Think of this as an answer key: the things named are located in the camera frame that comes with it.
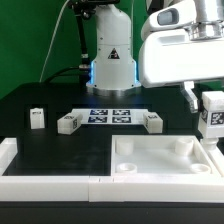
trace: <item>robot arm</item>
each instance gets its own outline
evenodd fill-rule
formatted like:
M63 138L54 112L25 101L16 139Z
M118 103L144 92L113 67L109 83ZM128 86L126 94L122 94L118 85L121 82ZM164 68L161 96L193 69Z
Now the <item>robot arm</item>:
M88 57L82 19L90 19L95 14L97 55L91 62L90 80L86 86L88 92L103 96L128 95L141 86L136 77L136 62L131 55L131 19L115 7L114 4L119 2L78 0L70 5L76 14L83 43L82 61Z
M89 67L90 59L87 53L87 46L85 40L85 33L82 19L89 20L93 14L96 13L96 7L99 5L117 4L120 0L70 0L68 7L72 9L76 15L78 24L81 51L82 51L82 65L81 67Z
M183 0L174 3L149 16L142 28L141 84L151 88L180 83L185 88L189 86L185 82L223 79L223 2ZM191 89L185 88L182 92L192 106L196 105L196 98ZM193 106L192 112L197 112L197 106Z

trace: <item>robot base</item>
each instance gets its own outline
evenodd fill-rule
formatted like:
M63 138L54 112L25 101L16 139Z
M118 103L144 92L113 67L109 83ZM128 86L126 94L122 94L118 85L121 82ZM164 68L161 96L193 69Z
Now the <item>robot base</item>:
M133 94L138 94L141 92L141 84L136 84L134 87L130 89L119 89L119 90L110 90L110 89L99 89L94 87L93 85L87 84L87 92L92 93L99 96L114 96L114 97L123 97Z

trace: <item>metal bracket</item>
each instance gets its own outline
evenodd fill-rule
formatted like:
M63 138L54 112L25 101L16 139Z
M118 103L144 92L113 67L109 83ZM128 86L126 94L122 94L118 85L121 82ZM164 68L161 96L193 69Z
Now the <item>metal bracket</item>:
M192 89L194 88L193 81L187 81L181 84L181 93L188 101L190 105L191 113L198 113L198 98L193 93Z

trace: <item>black table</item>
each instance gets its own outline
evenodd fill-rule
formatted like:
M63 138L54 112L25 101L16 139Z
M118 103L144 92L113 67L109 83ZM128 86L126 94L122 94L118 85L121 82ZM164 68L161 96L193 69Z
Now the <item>black table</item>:
M198 86L197 95L206 91ZM46 128L31 130L29 110L42 107ZM87 94L77 84L31 83L0 101L0 137L15 137L18 154L4 175L110 175L112 135L148 135L143 126L82 125L71 136L57 133L57 120L74 108L148 109L164 121L164 135L195 135L179 87L141 89L122 98ZM1 202L1 223L224 223L224 204Z

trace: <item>green backdrop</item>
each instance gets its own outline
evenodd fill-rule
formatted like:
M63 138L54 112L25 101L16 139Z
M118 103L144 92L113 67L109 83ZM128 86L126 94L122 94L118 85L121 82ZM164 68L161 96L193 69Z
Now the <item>green backdrop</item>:
M0 98L17 86L38 82L47 55L58 14L65 0L23 0L0 2ZM117 5L131 15L132 0ZM141 27L146 20L145 0L134 4L134 58L142 41ZM85 21L90 57L96 55L94 19ZM45 77L80 63L80 45L74 14L66 9L46 68Z

